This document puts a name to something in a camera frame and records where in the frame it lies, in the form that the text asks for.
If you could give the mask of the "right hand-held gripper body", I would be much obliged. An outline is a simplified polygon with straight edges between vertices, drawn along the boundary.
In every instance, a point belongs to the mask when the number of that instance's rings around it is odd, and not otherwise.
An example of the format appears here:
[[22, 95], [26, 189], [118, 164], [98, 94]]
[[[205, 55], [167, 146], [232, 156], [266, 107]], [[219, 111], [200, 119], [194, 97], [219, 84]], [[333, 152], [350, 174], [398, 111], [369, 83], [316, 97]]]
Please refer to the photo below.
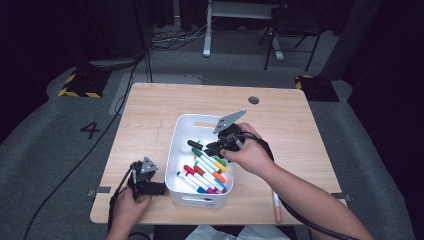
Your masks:
[[239, 151], [243, 148], [244, 135], [236, 121], [245, 113], [246, 110], [242, 109], [218, 120], [213, 133], [218, 136], [219, 147], [230, 151]]

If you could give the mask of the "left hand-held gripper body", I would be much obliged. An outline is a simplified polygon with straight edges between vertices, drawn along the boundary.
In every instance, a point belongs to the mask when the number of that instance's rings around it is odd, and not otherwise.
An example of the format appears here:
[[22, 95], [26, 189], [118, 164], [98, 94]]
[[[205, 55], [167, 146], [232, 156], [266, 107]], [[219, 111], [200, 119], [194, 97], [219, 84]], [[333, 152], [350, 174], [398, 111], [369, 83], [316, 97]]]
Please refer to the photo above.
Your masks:
[[135, 200], [141, 195], [151, 195], [152, 190], [157, 189], [151, 185], [151, 178], [159, 167], [147, 156], [142, 161], [133, 162], [130, 169], [129, 187], [133, 190]]

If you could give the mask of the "light green cap marker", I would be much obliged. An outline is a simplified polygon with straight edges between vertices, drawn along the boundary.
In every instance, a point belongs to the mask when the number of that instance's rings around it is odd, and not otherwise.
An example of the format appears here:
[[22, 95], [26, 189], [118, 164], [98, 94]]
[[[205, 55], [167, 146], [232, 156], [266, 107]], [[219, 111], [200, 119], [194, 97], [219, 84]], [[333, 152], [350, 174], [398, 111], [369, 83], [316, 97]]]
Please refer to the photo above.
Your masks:
[[227, 165], [227, 161], [224, 159], [224, 158], [218, 158], [217, 156], [213, 156], [212, 157], [213, 159], [215, 159], [215, 160], [217, 160], [218, 162], [220, 162], [222, 165], [224, 165], [224, 166], [226, 166]]

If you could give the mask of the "dark green cap marker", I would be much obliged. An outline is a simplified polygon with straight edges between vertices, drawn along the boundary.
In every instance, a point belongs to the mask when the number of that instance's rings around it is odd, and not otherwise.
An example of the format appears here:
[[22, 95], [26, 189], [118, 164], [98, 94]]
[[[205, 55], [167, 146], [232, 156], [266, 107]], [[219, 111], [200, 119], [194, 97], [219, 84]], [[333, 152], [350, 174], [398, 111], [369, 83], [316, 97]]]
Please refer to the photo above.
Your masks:
[[192, 148], [191, 151], [198, 156], [201, 160], [203, 160], [208, 166], [210, 166], [211, 168], [215, 169], [215, 170], [219, 170], [219, 167], [215, 164], [214, 161], [212, 161], [211, 159], [209, 159], [208, 157], [206, 157], [201, 151], [199, 151], [196, 148]]

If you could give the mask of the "black cap marker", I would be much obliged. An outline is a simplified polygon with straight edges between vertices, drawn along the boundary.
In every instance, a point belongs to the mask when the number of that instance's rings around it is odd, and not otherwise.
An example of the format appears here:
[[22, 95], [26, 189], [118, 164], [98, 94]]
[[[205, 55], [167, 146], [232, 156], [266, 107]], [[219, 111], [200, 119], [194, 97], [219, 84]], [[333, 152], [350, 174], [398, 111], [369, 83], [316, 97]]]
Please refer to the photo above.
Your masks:
[[188, 140], [187, 144], [193, 148], [196, 148], [198, 150], [203, 150], [203, 151], [207, 151], [209, 150], [209, 147], [207, 147], [206, 145], [203, 145], [201, 142], [199, 141], [194, 141], [194, 140]]

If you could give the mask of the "orange cap marker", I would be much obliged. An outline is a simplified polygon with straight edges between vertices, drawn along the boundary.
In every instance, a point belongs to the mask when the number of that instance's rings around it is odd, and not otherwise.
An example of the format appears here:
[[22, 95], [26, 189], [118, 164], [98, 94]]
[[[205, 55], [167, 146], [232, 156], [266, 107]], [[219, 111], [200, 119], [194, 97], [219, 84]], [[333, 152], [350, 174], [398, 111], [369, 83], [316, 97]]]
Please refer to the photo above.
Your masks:
[[199, 161], [195, 161], [195, 165], [201, 168], [204, 172], [208, 172], [209, 174], [211, 174], [213, 177], [218, 179], [221, 183], [225, 183], [225, 178], [222, 177], [217, 171], [213, 170], [210, 167], [207, 167], [206, 164]]

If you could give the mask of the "brick red cap marker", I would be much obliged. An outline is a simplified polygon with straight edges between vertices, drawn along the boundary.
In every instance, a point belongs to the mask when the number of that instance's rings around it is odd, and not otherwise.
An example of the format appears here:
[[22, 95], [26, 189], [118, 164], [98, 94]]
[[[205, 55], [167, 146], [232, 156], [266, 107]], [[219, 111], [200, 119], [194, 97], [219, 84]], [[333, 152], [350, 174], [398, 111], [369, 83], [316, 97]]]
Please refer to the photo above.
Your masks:
[[198, 165], [194, 166], [194, 170], [201, 175], [203, 178], [205, 178], [207, 181], [209, 181], [211, 184], [214, 184], [216, 187], [219, 185], [216, 181], [215, 178], [210, 175], [208, 172], [203, 171]]

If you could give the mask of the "dark blue cap marker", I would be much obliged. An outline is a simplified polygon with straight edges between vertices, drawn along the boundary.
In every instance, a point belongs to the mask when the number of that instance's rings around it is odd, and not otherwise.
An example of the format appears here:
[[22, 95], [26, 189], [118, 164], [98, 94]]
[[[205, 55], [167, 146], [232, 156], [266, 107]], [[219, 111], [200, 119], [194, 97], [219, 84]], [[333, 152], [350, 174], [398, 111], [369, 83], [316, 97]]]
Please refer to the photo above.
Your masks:
[[192, 180], [190, 180], [183, 173], [177, 172], [177, 176], [180, 179], [182, 179], [183, 181], [185, 181], [189, 186], [191, 186], [196, 192], [198, 192], [198, 193], [207, 193], [207, 191], [205, 189], [203, 189], [202, 187], [198, 186], [195, 182], [193, 182]]

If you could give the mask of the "white plastic bin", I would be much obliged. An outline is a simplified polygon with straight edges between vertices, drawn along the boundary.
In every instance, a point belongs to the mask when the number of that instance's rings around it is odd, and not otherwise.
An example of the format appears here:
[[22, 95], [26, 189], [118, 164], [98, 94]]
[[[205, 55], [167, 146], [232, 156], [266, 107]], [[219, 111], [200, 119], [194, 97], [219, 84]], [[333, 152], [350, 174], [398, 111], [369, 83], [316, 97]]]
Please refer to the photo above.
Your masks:
[[218, 141], [218, 136], [213, 133], [218, 120], [218, 116], [184, 114], [181, 115], [176, 122], [168, 154], [165, 183], [168, 187], [172, 201], [177, 205], [221, 208], [229, 197], [234, 183], [234, 164], [226, 159], [226, 172], [212, 168], [225, 178], [225, 183], [223, 184], [226, 187], [226, 193], [220, 192], [214, 184], [212, 185], [217, 189], [217, 194], [198, 193], [177, 176], [177, 172], [181, 172], [198, 186], [207, 190], [208, 187], [206, 185], [183, 168], [184, 165], [188, 165], [194, 169], [195, 161], [206, 164], [191, 151], [193, 147], [189, 146], [187, 141], [202, 141], [205, 144]]

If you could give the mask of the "person's right hand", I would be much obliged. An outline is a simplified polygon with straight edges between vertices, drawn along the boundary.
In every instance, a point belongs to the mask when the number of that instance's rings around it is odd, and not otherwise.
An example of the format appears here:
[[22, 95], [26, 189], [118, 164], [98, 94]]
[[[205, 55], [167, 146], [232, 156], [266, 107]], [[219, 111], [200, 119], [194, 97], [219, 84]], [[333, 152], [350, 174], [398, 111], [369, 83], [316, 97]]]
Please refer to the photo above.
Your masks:
[[267, 181], [278, 166], [257, 142], [257, 139], [261, 139], [259, 133], [248, 123], [240, 123], [239, 127], [243, 132], [253, 135], [254, 138], [247, 139], [241, 150], [230, 151], [223, 149], [220, 151], [221, 155], [227, 160], [239, 164], [244, 170]]

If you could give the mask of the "person's left hand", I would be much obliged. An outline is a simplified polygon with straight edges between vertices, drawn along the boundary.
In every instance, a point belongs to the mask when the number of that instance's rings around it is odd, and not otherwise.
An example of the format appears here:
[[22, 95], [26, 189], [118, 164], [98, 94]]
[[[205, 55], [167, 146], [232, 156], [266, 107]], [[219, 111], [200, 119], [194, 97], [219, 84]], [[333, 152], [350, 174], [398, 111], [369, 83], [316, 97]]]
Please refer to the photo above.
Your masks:
[[117, 199], [110, 232], [129, 233], [132, 228], [141, 220], [144, 212], [148, 209], [152, 201], [151, 196], [145, 197], [140, 202], [133, 198], [131, 188], [123, 190]]

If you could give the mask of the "grey tape strip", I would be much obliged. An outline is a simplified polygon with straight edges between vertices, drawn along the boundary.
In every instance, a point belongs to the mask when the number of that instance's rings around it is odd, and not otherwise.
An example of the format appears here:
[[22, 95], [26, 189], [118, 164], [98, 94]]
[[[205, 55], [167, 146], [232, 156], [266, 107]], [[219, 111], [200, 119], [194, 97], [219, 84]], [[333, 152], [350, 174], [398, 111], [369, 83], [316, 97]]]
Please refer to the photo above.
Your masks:
[[111, 191], [111, 187], [102, 187], [99, 186], [96, 189], [89, 189], [87, 192], [87, 196], [89, 197], [95, 197], [98, 193], [101, 194], [109, 194]]
[[345, 193], [342, 193], [342, 192], [331, 193], [331, 195], [334, 196], [336, 199], [345, 200], [346, 202], [350, 202], [350, 201], [353, 200], [349, 194], [345, 194]]

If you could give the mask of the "person's light grey trousers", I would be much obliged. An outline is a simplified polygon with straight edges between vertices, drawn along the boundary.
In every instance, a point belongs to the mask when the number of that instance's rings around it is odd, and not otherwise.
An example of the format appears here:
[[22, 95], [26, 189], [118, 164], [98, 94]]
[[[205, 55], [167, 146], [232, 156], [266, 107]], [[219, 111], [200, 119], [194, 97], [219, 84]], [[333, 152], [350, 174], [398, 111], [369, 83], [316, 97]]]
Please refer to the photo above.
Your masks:
[[185, 240], [291, 240], [273, 225], [246, 225], [235, 236], [218, 231], [210, 225], [200, 225]]

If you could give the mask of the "pink cap marker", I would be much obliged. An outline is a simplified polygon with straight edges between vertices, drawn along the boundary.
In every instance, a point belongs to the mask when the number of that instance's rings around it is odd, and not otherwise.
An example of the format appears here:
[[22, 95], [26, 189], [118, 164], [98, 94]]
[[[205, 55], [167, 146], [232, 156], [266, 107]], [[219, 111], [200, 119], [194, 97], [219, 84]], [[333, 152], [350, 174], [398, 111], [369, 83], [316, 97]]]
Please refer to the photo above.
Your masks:
[[276, 223], [282, 223], [282, 213], [280, 207], [280, 199], [276, 192], [273, 192], [274, 216]]

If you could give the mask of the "small black yellow striped base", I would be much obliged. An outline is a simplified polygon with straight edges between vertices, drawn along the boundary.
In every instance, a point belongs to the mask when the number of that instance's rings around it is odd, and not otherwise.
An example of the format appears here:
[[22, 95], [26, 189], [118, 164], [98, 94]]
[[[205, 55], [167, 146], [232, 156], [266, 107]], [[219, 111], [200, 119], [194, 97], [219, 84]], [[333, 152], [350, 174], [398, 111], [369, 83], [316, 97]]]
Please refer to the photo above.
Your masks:
[[308, 101], [339, 101], [332, 83], [321, 76], [299, 75], [295, 78], [295, 86], [304, 92]]

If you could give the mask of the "large black yellow striped base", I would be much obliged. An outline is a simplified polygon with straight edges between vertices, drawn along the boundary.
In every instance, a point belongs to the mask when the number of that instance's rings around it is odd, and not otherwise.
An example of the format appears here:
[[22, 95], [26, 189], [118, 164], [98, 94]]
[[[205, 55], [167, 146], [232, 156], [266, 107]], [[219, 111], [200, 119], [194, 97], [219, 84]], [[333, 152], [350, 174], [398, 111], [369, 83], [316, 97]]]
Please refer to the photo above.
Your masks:
[[90, 73], [74, 70], [65, 81], [59, 96], [102, 98], [110, 71], [93, 70]]

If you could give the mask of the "black stand pole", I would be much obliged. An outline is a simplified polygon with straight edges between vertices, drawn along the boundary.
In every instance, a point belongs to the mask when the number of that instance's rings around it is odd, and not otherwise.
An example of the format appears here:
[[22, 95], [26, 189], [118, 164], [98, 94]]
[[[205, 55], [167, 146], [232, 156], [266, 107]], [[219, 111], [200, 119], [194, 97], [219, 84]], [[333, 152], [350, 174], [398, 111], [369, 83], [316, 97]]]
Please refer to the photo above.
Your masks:
[[146, 64], [146, 77], [148, 83], [153, 83], [152, 69], [151, 69], [151, 54], [150, 54], [150, 41], [148, 28], [146, 27], [145, 18], [144, 18], [144, 0], [132, 0], [134, 13], [136, 17], [137, 29], [140, 36], [142, 50], [145, 55], [145, 64]]

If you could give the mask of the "black metal chair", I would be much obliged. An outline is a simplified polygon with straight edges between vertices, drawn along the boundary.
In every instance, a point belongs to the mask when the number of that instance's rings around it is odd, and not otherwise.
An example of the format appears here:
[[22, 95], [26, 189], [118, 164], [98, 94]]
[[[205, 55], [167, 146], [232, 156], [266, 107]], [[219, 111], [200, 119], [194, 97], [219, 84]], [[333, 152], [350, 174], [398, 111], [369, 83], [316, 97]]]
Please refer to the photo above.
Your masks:
[[322, 24], [312, 10], [306, 6], [294, 4], [281, 4], [270, 10], [270, 21], [262, 35], [259, 45], [268, 37], [270, 39], [264, 69], [268, 68], [271, 52], [283, 53], [278, 44], [278, 37], [299, 38], [298, 43], [287, 52], [298, 52], [298, 46], [307, 38], [314, 37], [315, 42], [311, 50], [303, 50], [303, 53], [309, 53], [309, 59], [305, 70], [308, 71], [322, 33], [324, 32]]

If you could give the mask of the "white desk frame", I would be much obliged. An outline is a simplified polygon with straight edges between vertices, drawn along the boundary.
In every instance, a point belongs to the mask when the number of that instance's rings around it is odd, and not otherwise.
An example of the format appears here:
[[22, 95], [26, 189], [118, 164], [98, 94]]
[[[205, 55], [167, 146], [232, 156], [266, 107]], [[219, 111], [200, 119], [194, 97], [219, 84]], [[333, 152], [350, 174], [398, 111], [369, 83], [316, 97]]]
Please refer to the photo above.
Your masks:
[[212, 44], [212, 18], [230, 17], [247, 19], [270, 19], [271, 9], [276, 4], [224, 2], [220, 0], [208, 0], [206, 15], [206, 33], [202, 55], [208, 58], [211, 55]]

